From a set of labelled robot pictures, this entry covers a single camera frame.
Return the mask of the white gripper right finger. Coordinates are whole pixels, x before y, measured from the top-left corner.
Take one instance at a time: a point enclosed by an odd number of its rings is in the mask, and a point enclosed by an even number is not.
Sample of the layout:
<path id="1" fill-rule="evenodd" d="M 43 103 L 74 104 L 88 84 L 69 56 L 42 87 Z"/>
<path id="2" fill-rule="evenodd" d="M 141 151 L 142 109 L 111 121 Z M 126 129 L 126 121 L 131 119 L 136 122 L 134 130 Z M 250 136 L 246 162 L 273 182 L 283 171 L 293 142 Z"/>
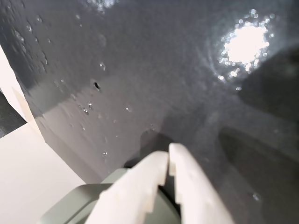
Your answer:
<path id="1" fill-rule="evenodd" d="M 180 143 L 169 145 L 169 175 L 183 224 L 233 224 L 234 220 L 201 166 Z"/>

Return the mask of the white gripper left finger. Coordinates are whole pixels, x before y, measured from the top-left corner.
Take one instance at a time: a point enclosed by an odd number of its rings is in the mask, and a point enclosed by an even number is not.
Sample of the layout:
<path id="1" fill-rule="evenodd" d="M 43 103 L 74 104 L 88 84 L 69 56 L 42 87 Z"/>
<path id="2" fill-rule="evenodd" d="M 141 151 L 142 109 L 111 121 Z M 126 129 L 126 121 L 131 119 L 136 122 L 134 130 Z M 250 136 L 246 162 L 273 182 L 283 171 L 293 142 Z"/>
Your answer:
<path id="1" fill-rule="evenodd" d="M 154 209 L 168 169 L 168 153 L 155 151 L 100 193 L 87 224 L 142 224 Z"/>

